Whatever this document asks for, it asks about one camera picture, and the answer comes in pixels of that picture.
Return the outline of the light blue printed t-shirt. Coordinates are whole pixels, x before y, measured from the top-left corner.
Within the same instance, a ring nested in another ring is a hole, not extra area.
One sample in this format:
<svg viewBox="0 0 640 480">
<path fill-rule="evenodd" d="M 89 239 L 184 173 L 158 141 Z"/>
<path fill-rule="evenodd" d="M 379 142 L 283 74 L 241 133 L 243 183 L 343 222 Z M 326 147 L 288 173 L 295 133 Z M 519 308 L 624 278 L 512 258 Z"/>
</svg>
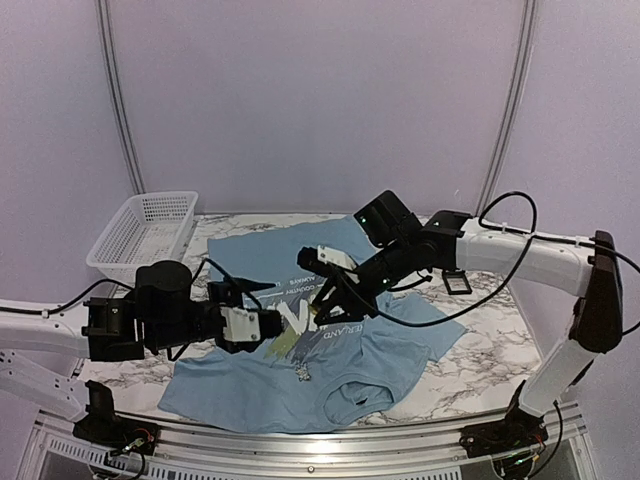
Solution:
<svg viewBox="0 0 640 480">
<path fill-rule="evenodd" d="M 320 327 L 309 312 L 322 279 L 302 270 L 303 247 L 323 245 L 363 262 L 374 250 L 349 218 L 212 239 L 209 257 L 230 273 L 275 283 L 258 296 L 284 332 L 252 352 L 215 348 L 178 361 L 159 408 L 240 433 L 323 433 L 392 408 L 464 335 L 420 295 L 378 298 L 380 315 Z M 311 380 L 300 382 L 298 364 Z"/>
</svg>

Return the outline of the white perforated plastic basket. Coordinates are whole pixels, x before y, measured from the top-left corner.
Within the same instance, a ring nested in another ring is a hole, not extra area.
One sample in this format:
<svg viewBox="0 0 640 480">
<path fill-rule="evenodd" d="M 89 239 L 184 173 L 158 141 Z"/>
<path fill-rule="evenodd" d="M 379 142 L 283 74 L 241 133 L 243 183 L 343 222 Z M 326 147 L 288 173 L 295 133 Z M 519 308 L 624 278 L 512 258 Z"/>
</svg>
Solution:
<svg viewBox="0 0 640 480">
<path fill-rule="evenodd" d="M 90 249 L 86 264 L 124 284 L 136 270 L 161 260 L 179 260 L 194 226 L 195 191 L 135 195 L 114 214 Z"/>
</svg>

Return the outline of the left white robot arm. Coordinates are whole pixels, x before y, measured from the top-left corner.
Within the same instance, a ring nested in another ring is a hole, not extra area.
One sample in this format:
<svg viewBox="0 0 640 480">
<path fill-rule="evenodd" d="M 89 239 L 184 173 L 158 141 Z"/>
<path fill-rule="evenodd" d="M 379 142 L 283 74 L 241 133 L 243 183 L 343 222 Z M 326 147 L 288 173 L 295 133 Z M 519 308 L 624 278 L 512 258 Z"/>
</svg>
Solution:
<svg viewBox="0 0 640 480">
<path fill-rule="evenodd" d="M 78 381 L 24 357 L 48 352 L 92 362 L 139 361 L 165 354 L 177 361 L 193 344 L 212 340 L 231 353 L 251 351 L 283 331 L 280 314 L 255 294 L 267 284 L 223 273 L 209 296 L 191 295 L 198 274 L 175 260 L 142 266 L 122 297 L 94 297 L 85 290 L 59 306 L 1 309 L 1 388 L 72 422 L 86 426 L 106 445 L 125 438 L 113 395 L 96 381 Z"/>
</svg>

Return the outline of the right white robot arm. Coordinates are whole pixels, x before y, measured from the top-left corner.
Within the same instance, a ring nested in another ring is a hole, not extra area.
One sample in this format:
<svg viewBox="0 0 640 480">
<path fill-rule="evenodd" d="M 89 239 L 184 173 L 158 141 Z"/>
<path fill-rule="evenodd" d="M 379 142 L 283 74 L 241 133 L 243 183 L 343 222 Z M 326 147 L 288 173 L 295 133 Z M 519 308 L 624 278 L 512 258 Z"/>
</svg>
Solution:
<svg viewBox="0 0 640 480">
<path fill-rule="evenodd" d="M 312 303 L 319 325 L 380 315 L 377 297 L 422 270 L 439 270 L 444 277 L 498 273 L 506 281 L 521 278 L 575 297 L 567 333 L 524 381 L 496 425 L 495 438 L 506 448 L 529 437 L 552 402 L 629 333 L 623 327 L 619 272 L 619 264 L 629 259 L 605 231 L 591 237 L 540 234 L 534 227 L 521 230 L 452 210 L 421 222 L 390 190 L 354 218 L 377 247 L 374 256 L 358 264 L 325 246 L 304 247 L 297 256 L 302 269 L 325 280 Z"/>
</svg>

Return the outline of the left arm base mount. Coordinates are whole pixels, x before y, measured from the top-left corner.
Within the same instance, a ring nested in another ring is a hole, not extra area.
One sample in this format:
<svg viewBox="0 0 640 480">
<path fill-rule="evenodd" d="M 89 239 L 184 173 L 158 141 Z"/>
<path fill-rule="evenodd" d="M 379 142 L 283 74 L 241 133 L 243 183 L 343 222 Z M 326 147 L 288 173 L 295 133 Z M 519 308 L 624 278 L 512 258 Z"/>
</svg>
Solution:
<svg viewBox="0 0 640 480">
<path fill-rule="evenodd" d="M 74 423 L 73 436 L 119 454 L 135 451 L 151 456 L 156 449 L 159 426 L 155 423 L 122 417 L 116 414 L 112 391 L 107 386 L 89 380 L 88 404 L 85 415 Z"/>
</svg>

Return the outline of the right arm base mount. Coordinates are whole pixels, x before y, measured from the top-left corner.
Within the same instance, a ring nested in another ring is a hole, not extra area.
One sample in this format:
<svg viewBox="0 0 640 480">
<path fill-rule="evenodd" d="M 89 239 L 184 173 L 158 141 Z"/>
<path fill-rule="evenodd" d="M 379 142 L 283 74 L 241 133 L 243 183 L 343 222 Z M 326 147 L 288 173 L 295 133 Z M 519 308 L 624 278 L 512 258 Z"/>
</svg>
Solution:
<svg viewBox="0 0 640 480">
<path fill-rule="evenodd" d="M 496 455 L 531 445 L 544 443 L 548 438 L 544 416 L 526 413 L 519 396 L 525 381 L 515 390 L 505 416 L 496 421 L 468 425 L 461 429 L 459 444 L 469 458 Z"/>
</svg>

